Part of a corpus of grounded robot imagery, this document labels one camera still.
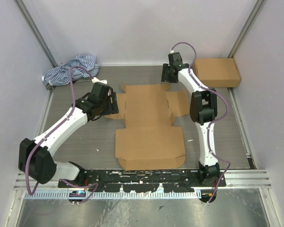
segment closed cardboard box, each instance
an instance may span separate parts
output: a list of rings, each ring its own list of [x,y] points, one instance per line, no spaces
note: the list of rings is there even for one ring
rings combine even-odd
[[[237,87],[241,81],[234,58],[199,58],[193,70],[208,87]]]

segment metal frame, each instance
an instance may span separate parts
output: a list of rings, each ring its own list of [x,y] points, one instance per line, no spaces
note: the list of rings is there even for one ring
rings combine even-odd
[[[236,170],[230,169],[225,174],[226,187],[221,189],[239,189],[239,188],[271,188],[268,175],[265,170]],[[34,187],[36,180],[30,178],[30,187]],[[194,187],[194,189],[212,189],[212,187]],[[14,186],[14,190],[26,190],[25,174],[19,172]],[[40,184],[38,190],[63,191],[65,188],[58,188],[58,180],[51,180],[46,184]]]
[[[262,188],[260,189],[260,194],[262,197],[264,208],[265,208],[270,226],[281,227],[281,222],[275,210],[275,205],[273,203],[270,190],[271,189],[262,189]]]
[[[20,12],[21,12],[22,16],[24,17],[24,19],[26,20],[28,26],[32,30],[33,34],[35,35],[37,41],[39,42],[41,48],[43,49],[44,53],[46,54],[48,60],[51,62],[53,67],[57,67],[58,66],[57,62],[55,61],[50,49],[48,48],[44,38],[42,37],[39,29],[36,26],[34,20],[30,16],[25,4],[23,3],[22,0],[14,0],[14,2],[18,6],[18,9],[20,10]]]
[[[5,227],[15,227],[19,219],[25,191],[14,191],[14,193],[15,198],[9,211],[9,216],[6,220]]]
[[[72,191],[77,191],[79,189],[64,189],[64,190],[42,190],[36,192],[33,196],[30,196],[28,193],[25,194],[24,198],[27,200],[68,200],[69,193]],[[125,193],[125,192],[95,192],[92,196],[92,200],[123,200],[123,199],[131,199],[131,200],[143,200],[143,199],[198,199],[201,197],[201,192],[180,192],[180,193],[164,193],[163,188],[158,188],[157,192],[146,192],[146,193]]]
[[[55,88],[52,91],[49,91],[49,93],[48,93],[46,103],[45,103],[45,108],[44,108],[44,111],[43,111],[42,116],[41,116],[41,121],[39,123],[36,136],[40,135],[44,131],[45,123],[46,123],[46,120],[47,120],[49,109],[51,107],[54,92],[55,92]]]
[[[256,16],[259,14],[260,10],[262,9],[264,3],[266,2],[266,0],[257,0],[253,9],[251,10],[250,12],[250,15],[249,17],[247,18],[244,26],[243,26],[243,29],[241,30],[236,42],[234,43],[232,49],[231,49],[231,52],[229,54],[229,58],[233,58],[234,55],[236,54],[240,44],[242,43],[244,37],[246,36],[247,32],[250,30],[253,22],[255,21],[256,19]]]

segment metal floor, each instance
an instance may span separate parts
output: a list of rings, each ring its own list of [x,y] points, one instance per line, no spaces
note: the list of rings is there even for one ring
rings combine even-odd
[[[198,199],[24,200],[17,227],[269,227],[259,189],[218,191]]]
[[[101,67],[99,79],[107,79],[108,84],[117,93],[122,93],[121,82],[127,85],[161,83],[161,66],[107,66]],[[76,99],[91,91],[93,83],[74,84]],[[181,83],[171,84],[169,91],[185,89]],[[230,96],[226,88],[218,88],[226,100]],[[70,86],[57,87],[45,123],[45,130],[50,128],[70,108],[72,104]],[[224,103],[218,99],[218,116],[225,112]],[[190,116],[176,118],[174,126],[181,126],[184,133],[186,160],[182,168],[198,168],[200,146],[195,124]],[[75,162],[89,169],[120,169],[115,158],[115,131],[124,128],[123,120],[111,120],[102,117],[98,121],[89,122],[72,134],[58,149],[54,160]],[[215,124],[214,128],[216,153],[231,161],[232,168],[249,168],[236,117],[232,109],[229,115]]]

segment wire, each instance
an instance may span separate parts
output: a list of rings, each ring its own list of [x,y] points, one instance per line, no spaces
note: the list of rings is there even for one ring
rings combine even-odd
[[[46,139],[54,132],[56,131],[61,125],[63,125],[69,118],[70,116],[73,114],[74,110],[75,110],[75,105],[76,105],[76,100],[75,100],[75,92],[74,92],[74,88],[73,88],[73,84],[72,84],[72,70],[73,69],[81,69],[83,71],[85,71],[87,74],[89,74],[89,76],[93,79],[94,76],[88,71],[86,70],[85,68],[82,68],[80,66],[72,66],[70,68],[70,85],[71,85],[71,94],[72,94],[72,109],[71,109],[71,112],[67,115],[66,118],[64,118],[56,127],[54,127],[49,133],[47,133],[45,135],[45,137],[43,139],[41,139],[35,146],[34,148],[32,149],[32,151],[29,153],[28,157],[27,157],[27,162],[26,162],[26,165],[25,165],[25,182],[26,182],[26,186],[27,186],[27,192],[29,195],[34,195],[34,193],[36,192],[36,189],[39,185],[39,182],[36,183],[36,185],[34,186],[34,189],[33,191],[31,191],[30,189],[30,186],[29,186],[29,175],[28,175],[28,172],[29,172],[29,163],[32,159],[32,156],[33,154],[35,153],[35,151],[38,149],[38,147],[44,142],[46,141]],[[92,185],[89,185],[89,186],[84,186],[82,188],[89,188],[89,187],[92,187],[93,185],[95,184],[92,184]]]
[[[219,156],[217,156],[216,154],[213,153],[213,150],[212,150],[211,145],[210,145],[210,126],[211,126],[214,122],[219,121],[219,120],[223,119],[224,117],[226,117],[226,115],[228,114],[228,111],[229,111],[229,106],[228,106],[227,101],[225,100],[225,98],[224,98],[222,95],[220,95],[218,92],[213,91],[213,90],[211,90],[211,89],[209,89],[209,88],[207,88],[207,87],[201,86],[200,83],[199,83],[199,82],[195,79],[195,77],[192,75],[192,73],[191,73],[191,68],[192,68],[193,64],[195,63],[195,60],[197,59],[197,52],[196,52],[195,48],[194,48],[191,44],[189,44],[189,43],[187,43],[187,42],[179,42],[179,43],[175,44],[175,45],[171,48],[171,51],[170,51],[170,52],[173,52],[174,48],[175,48],[176,46],[178,46],[179,44],[186,44],[186,45],[190,46],[190,47],[194,50],[195,57],[194,57],[193,61],[191,62],[191,64],[190,64],[189,67],[188,67],[188,73],[189,73],[189,75],[191,76],[191,78],[193,79],[193,81],[194,81],[200,88],[202,88],[202,89],[204,89],[204,90],[206,90],[206,91],[208,91],[208,92],[211,92],[211,93],[217,95],[217,96],[224,102],[225,107],[226,107],[226,111],[225,111],[225,113],[223,114],[223,116],[218,117],[218,118],[214,119],[213,121],[211,121],[211,122],[208,124],[208,127],[207,127],[207,144],[208,144],[208,148],[209,148],[209,153],[210,153],[212,156],[214,156],[216,159],[218,159],[218,160],[220,160],[220,161],[222,161],[222,162],[228,163],[228,166],[226,167],[226,169],[224,170],[224,172],[223,172],[223,173],[221,174],[221,176],[219,177],[219,180],[218,180],[218,182],[217,182],[217,184],[216,184],[216,186],[215,186],[215,189],[214,189],[214,191],[213,191],[213,194],[211,195],[211,197],[209,198],[209,200],[208,200],[208,202],[207,202],[207,204],[209,204],[209,203],[211,202],[211,200],[213,199],[214,195],[217,193],[218,186],[219,186],[219,183],[220,183],[221,179],[224,177],[226,171],[229,170],[229,168],[231,167],[231,162],[230,162],[230,161],[228,161],[228,160],[226,160],[226,159],[223,159],[223,158],[221,158],[221,157],[219,157]]]

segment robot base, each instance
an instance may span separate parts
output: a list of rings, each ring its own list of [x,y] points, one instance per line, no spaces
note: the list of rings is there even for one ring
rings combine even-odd
[[[216,163],[214,166],[203,166],[199,162],[198,178],[200,183],[209,186],[220,177],[220,165]]]

